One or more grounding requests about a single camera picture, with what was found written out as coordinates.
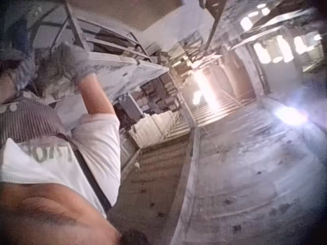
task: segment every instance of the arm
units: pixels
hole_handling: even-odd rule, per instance
[[[62,43],[57,52],[64,73],[79,88],[88,114],[113,114],[113,106],[98,82],[95,71],[90,64],[87,51],[80,47]]]
[[[114,114],[113,106],[93,73],[78,83],[88,114]]]

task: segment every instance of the concrete floor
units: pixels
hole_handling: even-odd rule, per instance
[[[326,167],[301,136],[257,104],[206,130],[181,244],[320,244],[304,239],[326,209]]]

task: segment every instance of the metal frame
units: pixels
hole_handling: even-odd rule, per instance
[[[64,7],[67,13],[67,19],[64,21],[64,23],[61,25],[60,30],[58,31],[52,45],[51,45],[51,51],[54,50],[54,48],[58,45],[58,42],[63,34],[63,32],[67,29],[68,24],[70,29],[73,32],[75,41],[77,43],[78,46],[81,46],[83,49],[90,51],[90,47],[88,45],[88,42],[90,43],[96,43],[96,44],[100,44],[103,46],[110,46],[110,47],[114,47],[117,48],[119,50],[123,50],[125,52],[129,52],[132,53],[134,55],[136,55],[136,57],[142,57],[144,58],[144,60],[149,61],[152,63],[150,56],[147,54],[146,50],[142,47],[142,45],[139,43],[138,39],[136,38],[136,36],[130,32],[129,34],[132,36],[132,38],[129,38],[109,27],[106,27],[102,24],[99,24],[95,21],[92,20],[88,20],[86,18],[83,17],[76,17],[73,13],[73,9],[71,7],[71,5],[65,1],[64,3]],[[117,39],[122,39],[124,41],[129,42],[129,44],[131,44],[131,49],[120,46],[118,44],[115,43],[111,43],[111,42],[106,42],[100,39],[96,39],[96,38],[85,38],[83,30],[81,29],[80,25],[79,25],[79,21],[80,22],[84,22],[87,23],[89,25],[93,25],[102,29],[105,29],[113,34],[115,34],[117,36]]]

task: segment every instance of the metal beam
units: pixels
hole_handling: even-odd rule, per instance
[[[65,10],[68,16],[69,25],[71,26],[75,38],[75,42],[77,43],[78,46],[81,46],[86,51],[90,51],[90,47],[87,45],[87,42],[84,38],[83,31],[80,25],[78,24],[77,19],[73,15],[73,9],[67,1],[65,1]]]
[[[84,23],[87,23],[87,24],[90,24],[90,25],[93,25],[93,26],[96,26],[96,27],[100,27],[100,28],[102,28],[102,29],[105,29],[105,30],[107,30],[107,31],[110,31],[110,32],[112,32],[112,33],[115,33],[116,35],[118,35],[119,37],[121,37],[121,38],[123,38],[123,39],[125,39],[125,40],[128,40],[128,41],[130,41],[130,42],[133,42],[133,43],[135,43],[135,44],[139,44],[138,41],[133,40],[133,39],[131,39],[131,38],[129,38],[129,37],[126,37],[126,36],[124,36],[123,34],[120,34],[120,33],[118,33],[117,31],[114,31],[113,29],[111,29],[111,28],[109,28],[109,27],[106,27],[106,26],[104,26],[104,25],[102,25],[102,24],[99,24],[99,23],[97,23],[97,22],[94,22],[94,21],[92,21],[92,20],[88,20],[88,19],[83,18],[83,17],[77,17],[77,20],[79,20],[79,21],[81,21],[81,22],[84,22]]]
[[[216,32],[217,26],[218,26],[218,24],[219,24],[219,22],[220,22],[220,19],[221,19],[222,13],[223,13],[224,10],[225,10],[226,3],[227,3],[227,0],[223,0],[223,1],[221,2],[220,6],[219,6],[220,8],[219,8],[219,10],[218,10],[218,12],[217,12],[217,15],[216,15],[216,17],[215,17],[215,21],[214,21],[214,24],[213,24],[213,28],[212,28],[212,30],[211,30],[211,32],[210,32],[210,35],[209,35],[208,41],[206,42],[206,45],[205,45],[205,47],[204,47],[203,57],[206,55],[206,53],[207,53],[207,51],[208,51],[208,48],[209,48],[209,46],[210,46],[210,43],[211,43],[211,41],[212,41],[212,39],[213,39],[213,37],[214,37],[214,35],[215,35],[215,32]]]
[[[115,48],[118,48],[120,50],[124,50],[124,51],[130,52],[132,54],[142,56],[142,57],[147,58],[147,59],[150,58],[149,56],[147,56],[145,54],[139,53],[139,52],[134,51],[134,50],[130,50],[130,49],[126,48],[126,47],[123,47],[123,46],[120,46],[120,45],[117,45],[117,44],[114,44],[114,43],[111,43],[111,42],[106,42],[106,41],[102,41],[102,40],[95,39],[95,38],[86,38],[86,41],[87,42],[92,42],[92,43],[97,43],[97,44],[102,44],[102,45],[105,45],[105,46],[115,47]]]
[[[53,41],[52,45],[51,45],[51,52],[53,51],[53,49],[57,46],[58,41],[62,35],[62,33],[66,30],[68,25],[68,18],[64,21],[63,25],[61,26],[59,32],[57,33],[55,40]]]

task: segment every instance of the skin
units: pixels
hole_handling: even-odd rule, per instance
[[[84,103],[89,114],[106,113],[115,114],[113,106],[104,93],[101,85],[99,84],[95,74],[88,75],[79,83]],[[115,244],[119,237],[117,230],[110,224],[103,216],[82,196],[74,192],[68,187],[59,184],[0,184],[0,209],[10,210],[11,212],[42,212],[53,215],[63,215],[65,217],[74,219],[79,239],[82,236],[92,237],[96,240],[93,244]],[[12,220],[7,224],[7,227],[12,226],[10,229],[13,233],[19,235],[22,244],[28,244],[26,241],[36,241],[39,237],[37,228],[33,229],[33,225],[15,225]]]

